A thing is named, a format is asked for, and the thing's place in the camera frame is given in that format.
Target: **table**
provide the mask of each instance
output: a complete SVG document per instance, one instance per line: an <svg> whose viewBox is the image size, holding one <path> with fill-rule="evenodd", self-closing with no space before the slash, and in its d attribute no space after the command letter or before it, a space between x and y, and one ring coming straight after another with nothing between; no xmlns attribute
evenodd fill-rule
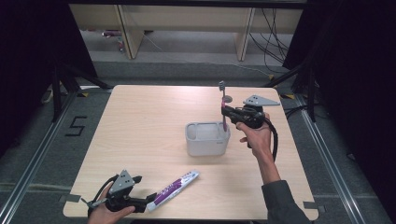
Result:
<svg viewBox="0 0 396 224"><path fill-rule="evenodd" d="M278 101L270 88L227 87L233 97L230 106L242 106L252 94ZM190 122L220 121L222 92L218 87L116 86L92 138L71 194L91 200L113 175L126 169L131 176L142 175L132 197L145 198L159 192L192 169L200 175L176 198L130 218L262 220L267 210L262 197L262 179L256 159L244 136L231 122L231 138L221 156L192 157L187 152L185 126ZM316 209L304 209L313 202L303 166L281 105L265 106L275 125L279 146L276 165L288 180L297 204L311 220ZM85 217L83 203L66 203L67 217Z"/></svg>

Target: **dark sleeve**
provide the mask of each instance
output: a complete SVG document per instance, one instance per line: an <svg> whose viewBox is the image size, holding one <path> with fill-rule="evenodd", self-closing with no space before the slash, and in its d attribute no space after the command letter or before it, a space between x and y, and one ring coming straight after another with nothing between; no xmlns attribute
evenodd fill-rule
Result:
<svg viewBox="0 0 396 224"><path fill-rule="evenodd" d="M311 223L294 202L286 180L278 180L262 186L268 209L268 223Z"/></svg>

